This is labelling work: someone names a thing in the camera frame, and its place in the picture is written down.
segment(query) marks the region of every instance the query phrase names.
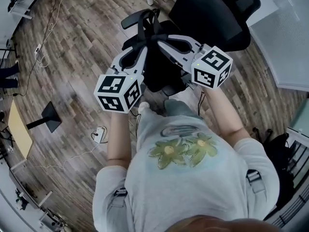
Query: white desk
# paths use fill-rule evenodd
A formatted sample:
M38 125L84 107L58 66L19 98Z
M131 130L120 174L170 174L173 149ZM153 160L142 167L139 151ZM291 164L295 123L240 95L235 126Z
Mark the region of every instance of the white desk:
M257 11L255 11L247 20L248 27L252 26L253 24L265 18L266 16L278 10L278 7L273 2L273 0L260 0L260 1L261 1L261 7ZM147 0L147 3L149 5L152 5L153 0Z

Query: yellow tabletop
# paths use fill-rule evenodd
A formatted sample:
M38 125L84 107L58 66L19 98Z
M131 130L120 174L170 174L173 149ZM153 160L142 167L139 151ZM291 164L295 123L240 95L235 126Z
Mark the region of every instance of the yellow tabletop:
M20 152L27 158L32 146L32 139L30 138L14 100L10 110L9 128Z

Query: gray pants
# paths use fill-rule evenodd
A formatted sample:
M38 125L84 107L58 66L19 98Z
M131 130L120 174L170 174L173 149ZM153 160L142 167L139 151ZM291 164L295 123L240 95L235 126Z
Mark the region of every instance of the gray pants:
M200 116L198 116L196 113L192 112L192 110L187 106L186 103L182 101L177 101L175 99L169 99L164 101L164 106L166 109L167 116L178 116L178 115L184 115L188 117L193 118L199 118L202 119ZM140 117L140 122L138 126L138 136L147 125L151 124L153 121L156 121L158 118L162 118L163 116L158 115L154 111L152 111L150 108L145 108Z

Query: chair backrest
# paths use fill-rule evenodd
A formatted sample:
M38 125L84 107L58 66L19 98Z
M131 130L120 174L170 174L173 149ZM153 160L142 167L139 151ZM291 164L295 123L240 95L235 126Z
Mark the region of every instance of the chair backrest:
M253 1L259 7L259 0ZM169 16L182 34L223 51L237 51L251 41L246 20L255 10L252 3L245 4L243 0L177 0Z

